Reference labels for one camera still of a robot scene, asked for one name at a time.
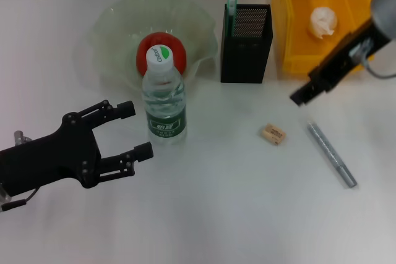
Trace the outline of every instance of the plastic bottle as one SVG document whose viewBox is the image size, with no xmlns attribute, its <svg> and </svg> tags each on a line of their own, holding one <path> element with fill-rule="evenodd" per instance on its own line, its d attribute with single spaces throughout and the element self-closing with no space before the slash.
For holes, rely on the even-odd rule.
<svg viewBox="0 0 396 264">
<path fill-rule="evenodd" d="M 172 50 L 164 45 L 152 46 L 146 60 L 142 96 L 149 134 L 157 143 L 178 143 L 187 132 L 186 93 L 173 64 Z"/>
</svg>

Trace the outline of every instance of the yellow storage box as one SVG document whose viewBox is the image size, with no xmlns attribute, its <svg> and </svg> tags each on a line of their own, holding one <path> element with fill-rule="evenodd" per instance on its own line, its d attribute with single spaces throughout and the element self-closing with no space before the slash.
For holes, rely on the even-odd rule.
<svg viewBox="0 0 396 264">
<path fill-rule="evenodd" d="M 370 18 L 371 0 L 272 0 L 276 50 L 287 74 L 307 74 L 349 32 Z M 335 11 L 338 25 L 323 40 L 308 31 L 312 11 L 327 6 Z"/>
</svg>

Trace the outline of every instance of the clear green bowl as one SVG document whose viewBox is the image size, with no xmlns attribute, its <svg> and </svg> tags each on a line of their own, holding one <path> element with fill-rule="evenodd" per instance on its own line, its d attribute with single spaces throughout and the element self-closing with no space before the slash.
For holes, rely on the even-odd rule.
<svg viewBox="0 0 396 264">
<path fill-rule="evenodd" d="M 214 28 L 214 19 L 190 0 L 121 0 L 102 13 L 88 42 L 93 47 L 93 63 L 103 75 L 141 90 L 136 53 L 144 37 L 168 32 L 180 39 L 187 54 L 183 79 L 188 83 L 200 63 L 217 54 Z"/>
</svg>

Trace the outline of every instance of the small eraser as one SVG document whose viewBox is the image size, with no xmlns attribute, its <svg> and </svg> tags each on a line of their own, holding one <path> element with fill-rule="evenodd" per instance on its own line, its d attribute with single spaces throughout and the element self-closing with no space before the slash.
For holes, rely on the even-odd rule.
<svg viewBox="0 0 396 264">
<path fill-rule="evenodd" d="M 267 124 L 264 130 L 261 132 L 261 135 L 274 145 L 278 145 L 285 138 L 286 133 L 280 130 L 277 126 Z"/>
</svg>

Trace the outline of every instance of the white table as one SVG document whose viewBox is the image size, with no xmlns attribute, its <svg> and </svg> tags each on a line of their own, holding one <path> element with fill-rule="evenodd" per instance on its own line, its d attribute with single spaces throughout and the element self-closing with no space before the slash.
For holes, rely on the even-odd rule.
<svg viewBox="0 0 396 264">
<path fill-rule="evenodd" d="M 48 135 L 67 112 L 105 98 L 132 99 L 137 115 L 95 130 L 103 156 L 148 140 L 139 96 L 104 86 L 81 42 L 114 1 L 0 0 L 1 149 L 15 130 Z M 225 0 L 195 1 L 220 42 Z M 390 62 L 396 70 L 392 47 L 375 64 Z M 395 263 L 396 81 L 355 75 L 298 108 L 288 96 L 301 82 L 277 80 L 272 53 L 262 85 L 220 84 L 218 67 L 187 89 L 185 143 L 153 145 L 134 177 L 89 190 L 62 180 L 1 213 L 1 262 Z M 358 187 L 346 188 L 309 138 L 307 116 Z M 268 122 L 288 134 L 282 145 L 258 135 Z"/>
</svg>

